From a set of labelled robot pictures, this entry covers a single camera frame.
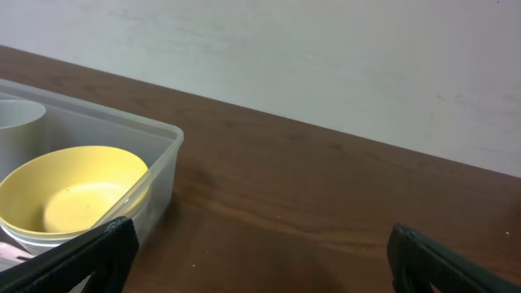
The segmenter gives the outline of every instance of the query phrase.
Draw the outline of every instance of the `table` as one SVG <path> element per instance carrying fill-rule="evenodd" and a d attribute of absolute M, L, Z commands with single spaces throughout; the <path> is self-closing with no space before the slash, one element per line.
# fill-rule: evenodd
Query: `table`
<path fill-rule="evenodd" d="M 0 78 L 177 125 L 125 292 L 392 292 L 395 222 L 521 283 L 521 179 L 0 47 Z"/>

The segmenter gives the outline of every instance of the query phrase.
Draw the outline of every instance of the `bowl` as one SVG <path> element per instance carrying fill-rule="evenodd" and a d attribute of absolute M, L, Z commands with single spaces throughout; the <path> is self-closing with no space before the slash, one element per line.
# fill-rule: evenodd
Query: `bowl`
<path fill-rule="evenodd" d="M 48 153 L 20 166 L 0 184 L 0 221 L 12 234 L 30 239 L 75 237 L 147 170 L 139 157 L 111 146 Z M 139 195 L 126 213 L 140 210 L 146 194 Z"/>
<path fill-rule="evenodd" d="M 138 209 L 136 209 L 134 213 L 129 213 L 126 215 L 127 217 L 132 219 L 136 233 L 139 232 L 139 230 L 142 227 L 142 224 L 145 221 L 144 217 L 146 216 L 146 210 L 149 200 L 150 198 L 147 196 L 143 200 L 143 204 Z M 28 251 L 34 256 L 49 251 L 50 249 L 57 247 L 63 243 L 66 243 L 68 240 L 74 238 L 34 238 L 17 233 L 16 231 L 9 229 L 5 225 L 0 225 L 0 228 L 2 228 L 4 233 L 7 234 L 7 236 L 14 239 L 21 247 L 25 248 L 26 251 Z"/>

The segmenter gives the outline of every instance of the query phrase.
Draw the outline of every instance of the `wooden table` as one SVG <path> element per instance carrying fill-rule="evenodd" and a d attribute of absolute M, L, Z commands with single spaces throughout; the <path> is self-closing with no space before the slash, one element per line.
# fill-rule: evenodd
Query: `wooden table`
<path fill-rule="evenodd" d="M 516 177 L 6 47 L 0 78 L 185 132 L 126 292 L 391 292 L 397 221 L 521 283 Z"/>

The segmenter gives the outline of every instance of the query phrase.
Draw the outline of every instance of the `clear plastic container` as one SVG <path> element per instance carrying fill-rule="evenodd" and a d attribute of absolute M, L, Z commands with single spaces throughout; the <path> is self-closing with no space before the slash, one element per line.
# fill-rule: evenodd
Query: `clear plastic container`
<path fill-rule="evenodd" d="M 50 151 L 101 145 L 119 147 L 145 161 L 148 171 L 97 223 L 120 216 L 138 195 L 147 192 L 149 198 L 144 209 L 133 215 L 138 219 L 134 220 L 135 228 L 139 242 L 143 244 L 170 203 L 183 132 L 173 125 L 11 81 L 0 80 L 0 99 L 28 99 L 46 107 Z M 68 240 L 15 236 L 19 238 L 18 242 L 36 241 L 37 245 L 48 249 Z"/>

